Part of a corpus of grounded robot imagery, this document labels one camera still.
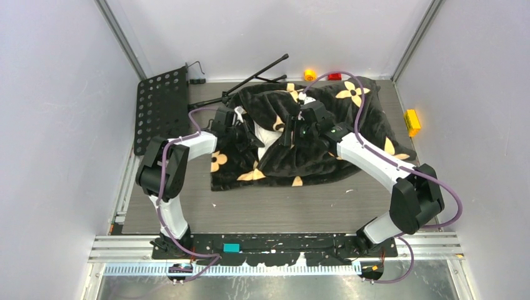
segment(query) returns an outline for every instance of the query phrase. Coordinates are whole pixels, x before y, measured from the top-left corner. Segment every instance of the red block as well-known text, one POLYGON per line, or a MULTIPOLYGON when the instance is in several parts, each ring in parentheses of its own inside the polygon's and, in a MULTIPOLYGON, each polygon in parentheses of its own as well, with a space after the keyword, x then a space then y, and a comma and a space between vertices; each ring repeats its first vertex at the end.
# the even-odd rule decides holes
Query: red block
POLYGON ((343 80, 343 77, 341 73, 333 73, 327 75, 327 80, 343 80))

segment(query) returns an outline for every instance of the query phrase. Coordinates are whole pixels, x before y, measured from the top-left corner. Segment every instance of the metal corner post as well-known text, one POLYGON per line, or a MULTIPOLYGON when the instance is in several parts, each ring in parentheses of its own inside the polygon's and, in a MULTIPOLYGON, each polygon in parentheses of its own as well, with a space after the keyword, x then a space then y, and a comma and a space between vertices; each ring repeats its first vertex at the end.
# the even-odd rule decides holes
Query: metal corner post
POLYGON ((418 44, 421 42, 421 39, 424 37, 425 33, 431 26, 434 18, 436 17, 436 14, 438 13, 440 7, 442 6, 444 2, 445 0, 432 0, 431 5, 429 5, 429 8, 427 8, 427 12, 425 12, 423 19, 421 19, 421 22, 419 23, 419 26, 416 30, 416 33, 414 33, 414 36, 412 37, 411 42, 409 43, 409 46, 405 50, 403 57, 401 58, 401 60, 399 61, 399 64, 397 65, 394 75, 392 75, 391 79, 394 84, 398 81, 399 77, 405 70, 418 44))
POLYGON ((123 30, 121 29, 120 25, 118 24, 118 20, 116 20, 116 17, 114 16, 109 4, 107 3, 107 0, 94 0, 99 7, 99 10, 101 11, 101 14, 109 24, 109 27, 111 28, 112 32, 114 33, 114 36, 116 37, 116 40, 118 41, 119 45, 121 46, 121 49, 123 49, 123 52, 127 56, 127 59, 132 65, 132 68, 136 71, 136 74, 138 75, 138 78, 140 80, 144 80, 147 78, 146 73, 144 72, 144 69, 140 65, 140 62, 138 61, 138 58, 136 57, 133 48, 129 44, 129 41, 127 40, 127 37, 123 33, 123 30))

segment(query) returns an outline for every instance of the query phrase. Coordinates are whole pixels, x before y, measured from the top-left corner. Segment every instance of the white wall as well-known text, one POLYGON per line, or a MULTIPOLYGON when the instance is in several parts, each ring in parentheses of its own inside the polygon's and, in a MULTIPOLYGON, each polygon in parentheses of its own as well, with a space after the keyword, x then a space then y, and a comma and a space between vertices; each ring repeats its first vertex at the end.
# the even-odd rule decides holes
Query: white wall
POLYGON ((527 0, 446 1, 397 85, 421 161, 464 202, 454 229, 479 299, 528 298, 529 16, 527 0))
POLYGON ((200 60, 208 79, 347 70, 389 78, 428 0, 109 0, 148 76, 200 60))
POLYGON ((138 78, 93 0, 0 2, 0 298, 79 299, 138 78))

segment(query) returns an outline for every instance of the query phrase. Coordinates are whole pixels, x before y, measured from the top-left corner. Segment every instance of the black perforated panel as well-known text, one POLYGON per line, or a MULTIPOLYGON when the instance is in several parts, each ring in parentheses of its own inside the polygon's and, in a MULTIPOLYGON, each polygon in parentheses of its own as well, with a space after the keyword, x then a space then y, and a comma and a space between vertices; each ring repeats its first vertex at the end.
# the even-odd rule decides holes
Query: black perforated panel
POLYGON ((144 155, 154 136, 178 138, 188 133, 186 67, 141 81, 136 94, 134 153, 144 155))

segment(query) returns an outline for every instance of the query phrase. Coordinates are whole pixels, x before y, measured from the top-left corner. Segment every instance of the yellow toy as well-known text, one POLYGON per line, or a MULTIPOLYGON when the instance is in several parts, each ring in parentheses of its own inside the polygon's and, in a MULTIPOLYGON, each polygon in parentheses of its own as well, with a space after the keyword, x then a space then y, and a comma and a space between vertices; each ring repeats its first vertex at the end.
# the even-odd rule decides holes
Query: yellow toy
POLYGON ((421 129, 421 125, 419 124, 419 119, 416 115, 416 111, 413 109, 407 109, 404 117, 405 123, 407 124, 407 129, 409 130, 409 136, 415 136, 421 129))
POLYGON ((313 70, 305 70, 304 71, 304 80, 305 81, 313 81, 316 79, 316 73, 313 70))

